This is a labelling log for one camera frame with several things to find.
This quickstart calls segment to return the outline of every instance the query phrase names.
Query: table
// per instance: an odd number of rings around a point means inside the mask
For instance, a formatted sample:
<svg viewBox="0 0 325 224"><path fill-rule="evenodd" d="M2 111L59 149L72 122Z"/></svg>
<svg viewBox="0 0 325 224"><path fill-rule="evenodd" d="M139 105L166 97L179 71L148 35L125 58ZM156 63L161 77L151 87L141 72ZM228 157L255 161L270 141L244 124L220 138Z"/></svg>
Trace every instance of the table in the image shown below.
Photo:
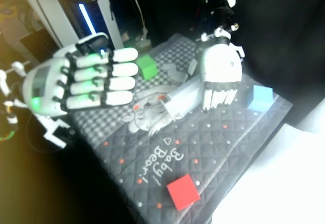
<svg viewBox="0 0 325 224"><path fill-rule="evenodd" d="M259 83L243 74L230 106L207 114L196 108L169 120L158 100L180 85L194 48L190 39L172 36L149 52L159 74L149 81L137 77L130 105L73 115L138 223L206 223L291 108L274 94L268 112L247 110L247 93ZM177 211L166 185L186 174L201 199Z"/></svg>

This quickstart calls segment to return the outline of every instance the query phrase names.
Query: cube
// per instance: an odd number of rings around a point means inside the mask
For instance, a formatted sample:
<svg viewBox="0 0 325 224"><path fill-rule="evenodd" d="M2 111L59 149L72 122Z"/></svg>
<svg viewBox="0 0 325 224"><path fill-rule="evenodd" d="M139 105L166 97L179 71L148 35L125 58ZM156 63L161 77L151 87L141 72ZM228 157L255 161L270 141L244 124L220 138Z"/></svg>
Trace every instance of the cube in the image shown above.
<svg viewBox="0 0 325 224"><path fill-rule="evenodd" d="M145 80L153 78L158 74L156 62L150 57L150 55L142 56L136 61L136 64L139 67L140 75Z"/></svg>
<svg viewBox="0 0 325 224"><path fill-rule="evenodd" d="M201 198L188 174L168 184L167 189L177 210L182 210Z"/></svg>
<svg viewBox="0 0 325 224"><path fill-rule="evenodd" d="M264 112L273 104L273 89L254 85L248 94L248 110Z"/></svg>

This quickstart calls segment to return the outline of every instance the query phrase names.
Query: gingham pattern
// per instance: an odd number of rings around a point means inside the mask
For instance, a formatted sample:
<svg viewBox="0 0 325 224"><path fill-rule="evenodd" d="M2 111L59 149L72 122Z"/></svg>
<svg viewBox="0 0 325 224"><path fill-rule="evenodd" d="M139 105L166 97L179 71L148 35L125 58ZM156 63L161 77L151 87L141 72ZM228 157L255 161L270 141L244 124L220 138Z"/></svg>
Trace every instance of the gingham pattern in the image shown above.
<svg viewBox="0 0 325 224"><path fill-rule="evenodd" d="M165 44L164 50L157 47L149 52L156 61L158 75L148 81L141 76L136 77L136 87L133 89L134 101L126 106L118 106L106 109L91 109L73 113L73 120L86 138L87 142L96 148L125 122L123 115L132 111L132 106L137 102L137 93L161 84L175 84L169 78L167 72L162 69L165 63L176 64L177 70L187 72L189 62L194 58L195 43L188 38L174 35Z"/></svg>

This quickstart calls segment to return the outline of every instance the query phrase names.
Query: red dot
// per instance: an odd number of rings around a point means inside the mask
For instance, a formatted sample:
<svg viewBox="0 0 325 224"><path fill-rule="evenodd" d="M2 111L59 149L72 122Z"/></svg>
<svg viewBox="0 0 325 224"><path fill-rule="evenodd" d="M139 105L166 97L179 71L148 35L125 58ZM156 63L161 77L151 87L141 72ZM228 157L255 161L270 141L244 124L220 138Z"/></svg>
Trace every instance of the red dot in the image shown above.
<svg viewBox="0 0 325 224"><path fill-rule="evenodd" d="M166 96L165 95L159 95L158 96L158 100L164 100L164 99L166 99Z"/></svg>

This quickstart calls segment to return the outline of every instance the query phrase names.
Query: white cable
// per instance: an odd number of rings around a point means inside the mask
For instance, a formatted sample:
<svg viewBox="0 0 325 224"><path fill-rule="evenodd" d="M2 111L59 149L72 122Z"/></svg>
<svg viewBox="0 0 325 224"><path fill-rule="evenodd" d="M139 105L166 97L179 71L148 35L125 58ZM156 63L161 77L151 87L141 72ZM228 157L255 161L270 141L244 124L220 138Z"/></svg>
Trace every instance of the white cable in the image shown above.
<svg viewBox="0 0 325 224"><path fill-rule="evenodd" d="M141 8L140 8L140 5L138 3L138 0L135 0L136 2L136 5L139 9L139 12L140 12L140 16L141 16L141 21L142 21L142 25L143 25L143 34L144 34L144 39L147 39L147 33L148 33L148 30L146 28L146 25L144 24L144 19L143 19L143 15L142 15L142 11L141 11Z"/></svg>

